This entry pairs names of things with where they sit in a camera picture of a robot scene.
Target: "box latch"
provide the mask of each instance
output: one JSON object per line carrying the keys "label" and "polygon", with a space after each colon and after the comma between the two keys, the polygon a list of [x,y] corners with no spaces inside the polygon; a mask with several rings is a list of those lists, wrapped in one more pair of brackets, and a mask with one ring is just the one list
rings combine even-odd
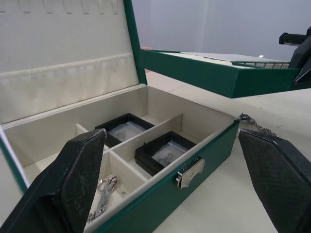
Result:
{"label": "box latch", "polygon": [[192,179],[197,174],[203,172],[204,163],[204,159],[199,156],[194,159],[190,164],[178,171],[178,177],[176,178],[177,187],[179,187],[180,189],[188,187]]}

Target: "silver pendant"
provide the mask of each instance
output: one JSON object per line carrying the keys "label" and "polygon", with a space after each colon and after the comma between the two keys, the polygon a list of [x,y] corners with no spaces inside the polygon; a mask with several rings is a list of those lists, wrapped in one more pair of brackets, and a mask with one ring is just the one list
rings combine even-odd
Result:
{"label": "silver pendant", "polygon": [[113,191],[116,190],[118,185],[120,185],[120,180],[116,176],[98,181],[97,191],[101,194],[101,199],[97,204],[96,211],[88,215],[87,222],[91,222],[103,213],[105,213],[109,197],[113,193]]}

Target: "metal clasp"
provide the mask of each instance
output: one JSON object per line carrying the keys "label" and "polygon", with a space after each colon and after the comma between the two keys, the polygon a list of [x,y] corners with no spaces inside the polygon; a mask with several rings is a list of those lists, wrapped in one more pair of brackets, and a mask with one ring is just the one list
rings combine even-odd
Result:
{"label": "metal clasp", "polygon": [[180,189],[186,188],[189,186],[192,179],[199,173],[203,172],[204,168],[204,159],[200,156],[193,160],[190,164],[185,166],[183,169],[178,171],[176,178],[176,185]]}

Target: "white table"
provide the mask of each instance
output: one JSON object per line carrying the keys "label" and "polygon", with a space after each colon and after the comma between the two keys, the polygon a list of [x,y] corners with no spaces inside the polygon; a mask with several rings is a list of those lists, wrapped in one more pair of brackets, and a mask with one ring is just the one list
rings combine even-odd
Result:
{"label": "white table", "polygon": [[[249,114],[311,159],[311,90],[231,100],[154,72],[147,79],[153,87],[232,116]],[[230,157],[155,230],[166,232],[277,232],[253,189],[237,139]]]}

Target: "cream fabric lining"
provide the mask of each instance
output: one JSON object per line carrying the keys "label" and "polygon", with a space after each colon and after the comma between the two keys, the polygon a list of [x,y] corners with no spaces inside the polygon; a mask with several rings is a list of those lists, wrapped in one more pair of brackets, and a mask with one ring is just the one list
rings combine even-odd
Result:
{"label": "cream fabric lining", "polygon": [[0,74],[0,123],[138,84],[132,53]]}

